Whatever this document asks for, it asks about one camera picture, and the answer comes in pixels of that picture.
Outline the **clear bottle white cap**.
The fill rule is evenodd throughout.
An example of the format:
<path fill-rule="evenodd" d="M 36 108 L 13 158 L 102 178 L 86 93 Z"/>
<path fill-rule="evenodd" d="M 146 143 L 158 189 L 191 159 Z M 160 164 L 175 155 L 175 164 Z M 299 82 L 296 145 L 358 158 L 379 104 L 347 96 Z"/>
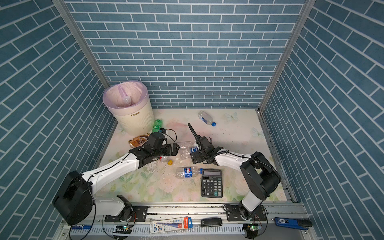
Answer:
<path fill-rule="evenodd" d="M 187 150 L 188 152 L 191 151 L 191 149 L 197 149 L 198 145 L 195 142 L 190 141 L 184 141 L 184 142 L 177 142 L 177 144 L 180 146 L 179 150 Z"/>

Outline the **pepsi label bottle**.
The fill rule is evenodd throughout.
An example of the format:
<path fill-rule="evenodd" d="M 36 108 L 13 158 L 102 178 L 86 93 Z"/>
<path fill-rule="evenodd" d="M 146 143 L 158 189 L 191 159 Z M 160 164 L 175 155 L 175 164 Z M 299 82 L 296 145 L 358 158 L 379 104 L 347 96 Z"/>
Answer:
<path fill-rule="evenodd" d="M 176 176 L 181 179 L 194 178 L 203 173 L 202 168 L 197 167 L 182 167 L 178 168 Z"/>

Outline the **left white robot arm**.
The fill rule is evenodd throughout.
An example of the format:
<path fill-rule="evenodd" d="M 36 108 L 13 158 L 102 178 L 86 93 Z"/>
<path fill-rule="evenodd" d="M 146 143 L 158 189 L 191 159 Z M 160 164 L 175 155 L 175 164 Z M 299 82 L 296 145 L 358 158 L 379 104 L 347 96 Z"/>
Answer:
<path fill-rule="evenodd" d="M 90 214 L 116 217 L 120 222 L 130 221 L 133 207 L 124 196 L 103 199 L 94 195 L 114 180 L 160 157 L 177 156 L 179 149 L 177 143 L 169 144 L 162 133 L 151 133 L 142 146 L 130 149 L 126 155 L 103 167 L 81 174 L 77 171 L 68 173 L 53 199 L 53 206 L 71 226 Z"/>

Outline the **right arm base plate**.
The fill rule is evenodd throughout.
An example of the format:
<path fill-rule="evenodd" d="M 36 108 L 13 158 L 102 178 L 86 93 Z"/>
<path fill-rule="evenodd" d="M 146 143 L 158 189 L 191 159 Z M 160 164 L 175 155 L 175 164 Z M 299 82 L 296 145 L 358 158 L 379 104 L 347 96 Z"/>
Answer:
<path fill-rule="evenodd" d="M 224 211 L 226 212 L 227 220 L 229 222 L 238 222 L 238 221 L 266 221 L 267 211 L 262 205 L 257 206 L 253 211 L 248 211 L 245 207 L 240 205 L 230 205 L 225 204 L 223 206 Z"/>

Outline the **clear bottle blue cap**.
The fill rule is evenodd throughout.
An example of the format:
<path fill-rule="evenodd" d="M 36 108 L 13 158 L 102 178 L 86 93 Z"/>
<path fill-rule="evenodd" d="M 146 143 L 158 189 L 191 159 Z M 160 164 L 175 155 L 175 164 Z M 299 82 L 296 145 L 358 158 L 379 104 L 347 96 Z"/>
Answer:
<path fill-rule="evenodd" d="M 198 113 L 199 119 L 201 119 L 205 124 L 215 127 L 216 123 L 213 118 L 204 111 L 199 111 Z"/>

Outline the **green plastic bottle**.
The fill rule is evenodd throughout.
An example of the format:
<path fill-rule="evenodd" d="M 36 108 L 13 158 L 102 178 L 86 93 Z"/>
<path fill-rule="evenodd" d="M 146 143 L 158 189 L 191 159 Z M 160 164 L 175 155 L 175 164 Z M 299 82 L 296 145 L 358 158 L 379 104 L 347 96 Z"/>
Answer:
<path fill-rule="evenodd" d="M 154 126 L 153 126 L 153 133 L 162 133 L 163 132 L 163 121 L 160 119 L 156 119 L 154 121 Z"/>

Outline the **brown coffee bottle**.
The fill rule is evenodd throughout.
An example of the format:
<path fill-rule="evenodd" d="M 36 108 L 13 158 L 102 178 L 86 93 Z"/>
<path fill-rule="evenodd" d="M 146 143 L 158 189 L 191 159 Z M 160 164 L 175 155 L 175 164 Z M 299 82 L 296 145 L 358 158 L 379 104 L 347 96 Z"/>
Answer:
<path fill-rule="evenodd" d="M 142 146 L 148 140 L 148 138 L 149 134 L 145 134 L 129 140 L 128 143 L 130 144 L 131 148 L 137 148 Z"/>

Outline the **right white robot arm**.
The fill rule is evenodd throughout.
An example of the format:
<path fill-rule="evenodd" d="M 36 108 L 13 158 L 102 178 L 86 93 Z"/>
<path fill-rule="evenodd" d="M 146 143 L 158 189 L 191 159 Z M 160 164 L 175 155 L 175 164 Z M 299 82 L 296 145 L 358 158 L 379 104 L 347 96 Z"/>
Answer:
<path fill-rule="evenodd" d="M 239 212 L 245 220 L 254 217 L 256 208 L 276 190 L 281 182 L 281 176 L 277 170 L 260 152 L 242 155 L 222 147 L 215 148 L 207 137 L 197 135 L 195 139 L 198 150 L 191 153 L 194 164 L 214 164 L 243 174 L 249 192 L 240 201 Z"/>

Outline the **blue-label water bottle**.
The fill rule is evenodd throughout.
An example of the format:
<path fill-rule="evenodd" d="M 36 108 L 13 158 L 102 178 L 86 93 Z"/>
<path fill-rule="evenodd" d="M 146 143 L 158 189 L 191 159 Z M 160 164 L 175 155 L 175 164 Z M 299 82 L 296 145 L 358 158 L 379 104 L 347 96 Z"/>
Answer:
<path fill-rule="evenodd" d="M 198 148 L 188 148 L 188 149 L 182 149 L 180 151 L 180 159 L 185 160 L 185 159 L 190 159 L 191 158 L 191 153 L 194 153 L 198 150 Z"/>

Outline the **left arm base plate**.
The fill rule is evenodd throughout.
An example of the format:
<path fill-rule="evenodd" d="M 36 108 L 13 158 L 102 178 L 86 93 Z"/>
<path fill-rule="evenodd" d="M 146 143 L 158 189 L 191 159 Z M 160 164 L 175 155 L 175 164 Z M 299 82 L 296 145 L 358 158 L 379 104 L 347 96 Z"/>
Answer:
<path fill-rule="evenodd" d="M 130 209 L 124 208 L 118 216 L 105 216 L 106 223 L 124 223 L 124 222 L 145 222 L 148 206 L 132 206 Z"/>

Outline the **white bottle red cap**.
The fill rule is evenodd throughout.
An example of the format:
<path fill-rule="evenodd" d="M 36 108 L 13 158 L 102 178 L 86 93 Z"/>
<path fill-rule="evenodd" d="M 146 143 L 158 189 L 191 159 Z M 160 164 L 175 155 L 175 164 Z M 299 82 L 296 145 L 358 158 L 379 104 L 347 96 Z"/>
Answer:
<path fill-rule="evenodd" d="M 123 96 L 122 101 L 124 108 L 130 107 L 132 105 L 132 98 L 130 96 Z"/>

